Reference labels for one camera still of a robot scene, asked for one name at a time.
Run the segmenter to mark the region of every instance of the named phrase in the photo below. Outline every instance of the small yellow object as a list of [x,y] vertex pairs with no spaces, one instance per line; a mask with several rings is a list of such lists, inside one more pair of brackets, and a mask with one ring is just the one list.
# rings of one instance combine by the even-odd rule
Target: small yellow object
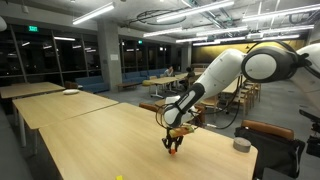
[[116,180],[123,180],[122,176],[117,176]]

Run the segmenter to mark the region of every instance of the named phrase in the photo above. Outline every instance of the floor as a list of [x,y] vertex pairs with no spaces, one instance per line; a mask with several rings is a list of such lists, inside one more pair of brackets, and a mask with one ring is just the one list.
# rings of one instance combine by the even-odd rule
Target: floor
[[[138,105],[140,102],[154,103],[155,101],[159,100],[157,97],[150,97],[148,93],[148,87],[138,86],[137,88],[126,88],[120,92],[104,92],[100,94],[108,96],[109,98],[119,102],[127,102],[133,105]],[[175,95],[173,93],[161,94],[165,96]],[[234,138],[234,130],[236,127],[240,126],[241,121],[243,119],[251,119],[292,129],[295,132],[295,138],[306,142],[310,134],[312,123],[306,117],[303,117],[299,114],[299,109],[304,109],[305,111],[318,116],[320,115],[320,113],[312,106],[312,104],[310,104],[307,99],[305,99],[301,91],[297,89],[294,84],[291,83],[291,81],[263,84],[261,101],[256,101],[254,108],[249,111],[249,114],[245,118],[242,117],[242,109],[240,109],[234,123],[227,129],[218,130],[210,127],[206,127],[206,129]],[[215,124],[218,127],[224,127],[228,125],[234,118],[235,112],[236,109],[232,109],[229,114],[224,112],[215,116],[213,114],[207,114],[206,123]],[[8,115],[7,118],[11,122],[13,121],[12,115]],[[18,128],[13,129],[18,139],[19,130]],[[32,142],[31,137],[33,132],[27,132],[29,133],[27,141]],[[22,149],[22,153],[26,158],[35,180],[55,180],[60,178],[59,172],[57,171],[55,164],[42,141],[39,145],[38,155],[32,156],[31,152],[32,149],[30,146]],[[320,171],[318,167],[319,164],[320,158],[308,155],[304,150],[300,164],[300,176],[298,179],[318,179],[320,177]]]

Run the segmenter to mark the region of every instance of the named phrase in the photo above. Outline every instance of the roll of tape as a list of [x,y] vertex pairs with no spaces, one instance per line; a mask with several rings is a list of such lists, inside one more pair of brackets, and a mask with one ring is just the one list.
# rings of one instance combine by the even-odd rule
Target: roll of tape
[[241,138],[241,137],[236,137],[234,138],[233,141],[233,148],[240,152],[249,152],[251,147],[250,141]]

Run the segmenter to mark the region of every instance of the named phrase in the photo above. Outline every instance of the white plate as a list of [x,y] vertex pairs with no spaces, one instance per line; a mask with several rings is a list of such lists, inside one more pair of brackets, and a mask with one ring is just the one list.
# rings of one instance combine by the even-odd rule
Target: white plate
[[79,93],[78,89],[67,89],[63,91],[64,95],[71,95],[71,94],[77,94]]

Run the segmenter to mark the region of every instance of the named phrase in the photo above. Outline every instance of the exit sign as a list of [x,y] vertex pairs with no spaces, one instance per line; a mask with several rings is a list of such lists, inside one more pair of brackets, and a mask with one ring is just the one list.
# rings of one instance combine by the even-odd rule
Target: exit sign
[[37,26],[29,26],[29,32],[39,32],[39,29]]

